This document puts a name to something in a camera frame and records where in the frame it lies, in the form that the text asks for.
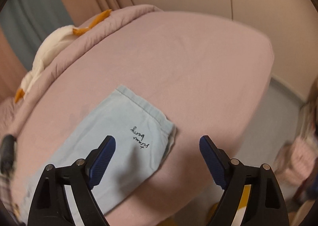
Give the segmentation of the light blue strawberry pants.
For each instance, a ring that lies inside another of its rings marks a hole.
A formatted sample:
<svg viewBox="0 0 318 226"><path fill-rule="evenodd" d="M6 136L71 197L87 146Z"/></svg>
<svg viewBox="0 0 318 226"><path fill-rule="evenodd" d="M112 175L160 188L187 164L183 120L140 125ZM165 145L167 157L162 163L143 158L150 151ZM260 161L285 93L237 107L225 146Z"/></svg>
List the light blue strawberry pants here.
<svg viewBox="0 0 318 226"><path fill-rule="evenodd" d="M156 172L175 125L120 86L30 179L20 205L28 225L106 225L105 215Z"/></svg>

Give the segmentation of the blue plaid pillow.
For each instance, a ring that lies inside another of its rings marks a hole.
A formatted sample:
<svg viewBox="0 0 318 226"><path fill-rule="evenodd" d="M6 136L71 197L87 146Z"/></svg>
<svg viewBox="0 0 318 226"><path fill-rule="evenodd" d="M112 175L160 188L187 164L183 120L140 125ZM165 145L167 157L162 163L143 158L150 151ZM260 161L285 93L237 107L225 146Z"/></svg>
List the blue plaid pillow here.
<svg viewBox="0 0 318 226"><path fill-rule="evenodd" d="M0 175L1 201L14 219L19 221L19 208L12 201L10 178L7 175Z"/></svg>

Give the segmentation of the yellow flower floor mat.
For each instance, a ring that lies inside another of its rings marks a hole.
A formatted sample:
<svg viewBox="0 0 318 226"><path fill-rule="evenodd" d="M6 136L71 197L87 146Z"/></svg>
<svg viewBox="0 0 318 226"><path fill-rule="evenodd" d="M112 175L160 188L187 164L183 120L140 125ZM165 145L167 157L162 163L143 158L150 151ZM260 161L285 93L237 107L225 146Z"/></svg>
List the yellow flower floor mat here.
<svg viewBox="0 0 318 226"><path fill-rule="evenodd" d="M245 214L245 211L246 211L246 207L247 207L247 204L248 204L248 198L249 198L249 195L250 195L250 191L251 191L251 185L250 184L249 185L245 185L244 186L244 190L242 192L241 200L240 200L236 215L235 215L235 217L233 219L233 222L231 224L232 226L240 226L241 225L242 219L244 217L244 214ZM219 203L217 202L214 205L212 205L212 207L210 208L210 210L209 210L209 212L207 214L206 223L208 223L210 221L211 217L214 215L218 204Z"/></svg>

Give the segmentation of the pink knitted item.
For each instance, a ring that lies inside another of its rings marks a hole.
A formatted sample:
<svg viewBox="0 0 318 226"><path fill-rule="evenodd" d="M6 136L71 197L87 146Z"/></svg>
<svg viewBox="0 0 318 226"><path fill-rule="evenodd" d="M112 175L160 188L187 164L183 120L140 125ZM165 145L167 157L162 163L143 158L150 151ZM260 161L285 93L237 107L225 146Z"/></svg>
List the pink knitted item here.
<svg viewBox="0 0 318 226"><path fill-rule="evenodd" d="M287 143L274 160L274 174L280 183L300 186L314 169L317 154L301 137Z"/></svg>

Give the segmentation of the pink quilted comforter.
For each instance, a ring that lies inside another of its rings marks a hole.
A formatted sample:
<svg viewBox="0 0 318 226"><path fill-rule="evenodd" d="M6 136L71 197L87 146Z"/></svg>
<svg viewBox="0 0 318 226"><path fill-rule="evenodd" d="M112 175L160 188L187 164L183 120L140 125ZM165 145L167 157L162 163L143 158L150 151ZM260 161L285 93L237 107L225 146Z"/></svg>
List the pink quilted comforter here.
<svg viewBox="0 0 318 226"><path fill-rule="evenodd" d="M78 37L65 48L43 71L30 92L19 102L12 121L5 127L5 133L18 137L30 113L51 84L77 59L101 42L104 38L116 32L125 25L151 12L158 12L159 8L152 5L137 5L111 11L111 15L97 24L90 31Z"/></svg>

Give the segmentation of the white goose plush toy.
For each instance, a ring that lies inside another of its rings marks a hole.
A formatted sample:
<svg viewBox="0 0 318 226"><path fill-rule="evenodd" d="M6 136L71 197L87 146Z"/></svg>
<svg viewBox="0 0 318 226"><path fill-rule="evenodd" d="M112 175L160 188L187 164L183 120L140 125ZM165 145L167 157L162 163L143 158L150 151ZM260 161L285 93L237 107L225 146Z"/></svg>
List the white goose plush toy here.
<svg viewBox="0 0 318 226"><path fill-rule="evenodd" d="M32 69L21 80L21 84L15 94L15 103L19 102L30 92L43 71L65 48L110 15L111 10L108 9L97 15L87 27L78 28L74 25L66 25L53 31L40 45L33 60Z"/></svg>

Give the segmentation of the pink bed sheet mattress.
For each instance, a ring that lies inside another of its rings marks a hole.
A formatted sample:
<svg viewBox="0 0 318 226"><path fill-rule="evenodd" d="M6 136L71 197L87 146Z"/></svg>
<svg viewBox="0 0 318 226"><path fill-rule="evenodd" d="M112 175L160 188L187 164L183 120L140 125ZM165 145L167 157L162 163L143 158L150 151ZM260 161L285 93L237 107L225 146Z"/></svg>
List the pink bed sheet mattress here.
<svg viewBox="0 0 318 226"><path fill-rule="evenodd" d="M198 142L234 155L267 90L274 54L263 33L216 16L151 12L104 38L46 90L17 137L13 201L78 124L119 85L172 121L160 169L107 215L111 225L157 225L211 181Z"/></svg>

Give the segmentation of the teal curtain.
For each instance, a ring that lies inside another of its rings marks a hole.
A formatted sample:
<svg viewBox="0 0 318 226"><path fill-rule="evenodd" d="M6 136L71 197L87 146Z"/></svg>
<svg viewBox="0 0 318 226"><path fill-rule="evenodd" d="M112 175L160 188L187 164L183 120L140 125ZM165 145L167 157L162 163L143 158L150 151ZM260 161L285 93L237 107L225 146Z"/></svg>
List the teal curtain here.
<svg viewBox="0 0 318 226"><path fill-rule="evenodd" d="M7 0L1 10L1 29L26 70L32 68L44 39L73 21L61 0Z"/></svg>

